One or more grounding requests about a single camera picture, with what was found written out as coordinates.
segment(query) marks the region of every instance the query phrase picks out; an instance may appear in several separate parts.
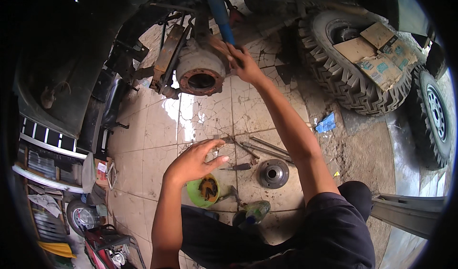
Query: screwdriver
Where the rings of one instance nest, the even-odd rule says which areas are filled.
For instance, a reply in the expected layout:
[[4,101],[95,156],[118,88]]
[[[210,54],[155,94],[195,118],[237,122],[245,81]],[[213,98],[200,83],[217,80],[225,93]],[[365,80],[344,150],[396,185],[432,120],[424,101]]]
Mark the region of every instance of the screwdriver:
[[249,163],[244,163],[240,165],[234,165],[232,168],[226,168],[222,170],[230,170],[230,171],[244,171],[244,170],[249,170],[251,169],[251,164]]

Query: hammer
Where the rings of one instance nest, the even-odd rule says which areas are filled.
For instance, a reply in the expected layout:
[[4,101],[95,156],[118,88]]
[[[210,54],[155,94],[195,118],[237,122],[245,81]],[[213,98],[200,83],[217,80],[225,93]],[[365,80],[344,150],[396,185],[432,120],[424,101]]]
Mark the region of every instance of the hammer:
[[242,201],[240,199],[240,197],[239,197],[239,192],[237,191],[237,189],[234,186],[230,186],[230,192],[228,194],[226,194],[225,196],[222,196],[222,197],[218,198],[216,203],[219,203],[220,201],[225,200],[226,198],[231,197],[231,196],[235,197],[235,201],[237,203]]

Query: plastic bottle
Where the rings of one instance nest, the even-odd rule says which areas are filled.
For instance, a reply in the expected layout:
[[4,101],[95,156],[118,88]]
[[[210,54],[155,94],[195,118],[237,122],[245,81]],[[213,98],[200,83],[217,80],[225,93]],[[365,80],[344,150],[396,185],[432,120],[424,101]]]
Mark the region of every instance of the plastic bottle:
[[250,203],[248,206],[248,212],[246,213],[246,222],[248,224],[258,224],[267,213],[270,211],[270,203],[266,200],[260,200],[255,203]]

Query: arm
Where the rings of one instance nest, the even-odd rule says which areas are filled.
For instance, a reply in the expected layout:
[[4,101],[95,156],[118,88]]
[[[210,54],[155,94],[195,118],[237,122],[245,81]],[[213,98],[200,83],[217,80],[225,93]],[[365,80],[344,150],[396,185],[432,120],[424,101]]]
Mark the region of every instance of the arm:
[[261,72],[245,47],[242,48],[243,52],[230,44],[228,48],[243,63],[241,67],[233,57],[228,57],[231,66],[243,81],[256,88],[272,116],[278,134],[299,172],[305,203],[321,192],[340,194],[324,162],[320,145],[306,123],[272,81]]
[[187,181],[197,180],[228,161],[229,157],[219,156],[205,163],[208,152],[222,145],[223,140],[205,140],[193,144],[165,172],[152,224],[151,269],[180,268],[178,252],[183,242],[181,189]]

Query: person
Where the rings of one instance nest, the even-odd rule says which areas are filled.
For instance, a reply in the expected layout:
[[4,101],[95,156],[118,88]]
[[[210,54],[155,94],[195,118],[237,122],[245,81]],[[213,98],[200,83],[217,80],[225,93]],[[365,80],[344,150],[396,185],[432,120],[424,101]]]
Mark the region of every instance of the person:
[[229,159],[219,156],[205,163],[210,149],[222,146],[224,141],[201,141],[176,158],[163,176],[152,227],[151,268],[179,268],[180,249],[207,269],[375,267],[374,246],[365,224],[371,210],[369,188],[359,181],[337,187],[317,139],[299,114],[245,47],[239,51],[228,44],[228,48],[231,67],[263,98],[297,167],[306,204],[304,222],[293,237],[272,246],[239,227],[182,207],[183,185]]

